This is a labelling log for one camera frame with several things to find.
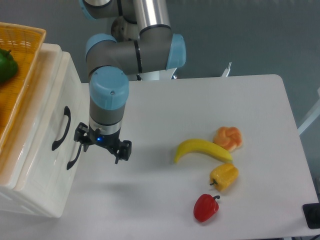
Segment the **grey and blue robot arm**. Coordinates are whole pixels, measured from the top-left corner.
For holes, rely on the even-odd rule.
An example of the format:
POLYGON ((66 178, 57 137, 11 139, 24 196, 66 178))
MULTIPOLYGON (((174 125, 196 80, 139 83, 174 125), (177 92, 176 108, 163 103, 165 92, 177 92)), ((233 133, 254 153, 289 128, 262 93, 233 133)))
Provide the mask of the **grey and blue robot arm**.
POLYGON ((187 57, 185 41, 172 32, 164 0, 81 0, 79 5, 89 19, 122 17, 137 26, 137 37, 127 40, 106 33, 88 39, 89 123, 80 123, 74 133, 79 152, 96 145, 117 161, 126 161, 132 143, 119 136, 129 96, 128 77, 182 67, 187 57))

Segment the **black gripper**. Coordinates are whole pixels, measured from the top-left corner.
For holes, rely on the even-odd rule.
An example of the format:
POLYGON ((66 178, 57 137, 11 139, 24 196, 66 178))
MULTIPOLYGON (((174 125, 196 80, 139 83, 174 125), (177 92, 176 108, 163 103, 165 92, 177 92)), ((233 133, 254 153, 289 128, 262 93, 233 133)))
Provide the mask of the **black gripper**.
POLYGON ((75 129, 74 141, 80 143, 84 152, 91 145, 107 149, 111 154, 115 155, 115 164, 118 164, 119 161, 128 161, 132 153, 132 142, 130 140, 120 141, 120 130, 107 134, 99 128, 93 130, 90 126, 80 122, 75 129))

